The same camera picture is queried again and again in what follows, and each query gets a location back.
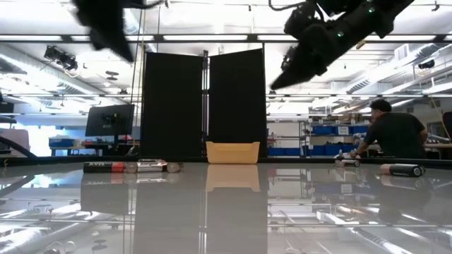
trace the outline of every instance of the dark hair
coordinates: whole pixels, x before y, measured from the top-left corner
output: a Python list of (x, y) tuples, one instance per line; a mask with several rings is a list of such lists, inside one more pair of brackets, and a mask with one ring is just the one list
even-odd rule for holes
[(393, 107), (384, 99), (378, 99), (370, 104), (371, 109), (378, 109), (382, 112), (391, 112)]

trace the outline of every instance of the black t-shirt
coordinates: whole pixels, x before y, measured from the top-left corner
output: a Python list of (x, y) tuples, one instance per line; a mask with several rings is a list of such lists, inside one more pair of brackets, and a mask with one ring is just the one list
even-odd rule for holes
[(376, 140), (388, 156), (423, 159), (426, 154), (419, 133), (424, 129), (411, 114), (386, 113), (369, 127), (364, 141), (371, 145)]

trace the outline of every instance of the black partition panel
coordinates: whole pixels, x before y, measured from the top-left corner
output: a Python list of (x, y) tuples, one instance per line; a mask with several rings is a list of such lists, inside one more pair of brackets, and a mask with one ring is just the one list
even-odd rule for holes
[(200, 157), (200, 56), (147, 53), (141, 115), (141, 154)]
[(261, 143), (267, 156), (266, 83), (263, 50), (210, 58), (209, 140)]

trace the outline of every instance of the computer monitor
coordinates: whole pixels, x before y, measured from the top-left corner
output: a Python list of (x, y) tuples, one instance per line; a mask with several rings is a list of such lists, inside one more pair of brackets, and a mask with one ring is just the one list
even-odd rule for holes
[(92, 107), (88, 114), (85, 136), (131, 135), (135, 105)]

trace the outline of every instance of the ceiling duct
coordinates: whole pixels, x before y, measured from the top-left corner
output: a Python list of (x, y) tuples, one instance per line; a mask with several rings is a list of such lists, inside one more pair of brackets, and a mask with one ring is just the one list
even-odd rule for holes
[(12, 74), (27, 74), (26, 71), (23, 69), (9, 63), (5, 59), (0, 58), (0, 73), (6, 74), (6, 73), (12, 73)]
[[(105, 94), (104, 91), (97, 89), (87, 83), (84, 83), (76, 78), (70, 78), (67, 76), (64, 72), (52, 67), (52, 66), (46, 66), (45, 63), (42, 63), (10, 46), (7, 45), (0, 45), (0, 59), (3, 59), (4, 61), (9, 62), (10, 64), (13, 64), (17, 68), (20, 68), (28, 75), (33, 74), (42, 74), (44, 79), (42, 79), (42, 82), (48, 82), (50, 83), (52, 80), (55, 80), (57, 82), (56, 85), (59, 85), (61, 83), (66, 84), (69, 87), (72, 87), (73, 89), (79, 91), (79, 93), (82, 94)], [(115, 104), (125, 104), (120, 99), (117, 98), (109, 98), (111, 99)]]
[(380, 80), (388, 78), (399, 72), (400, 67), (420, 64), (448, 45), (449, 43), (430, 43), (426, 45), (404, 44), (394, 51), (395, 56), (389, 62), (377, 66), (370, 72), (348, 83), (346, 93), (352, 94), (363, 87), (373, 85)]

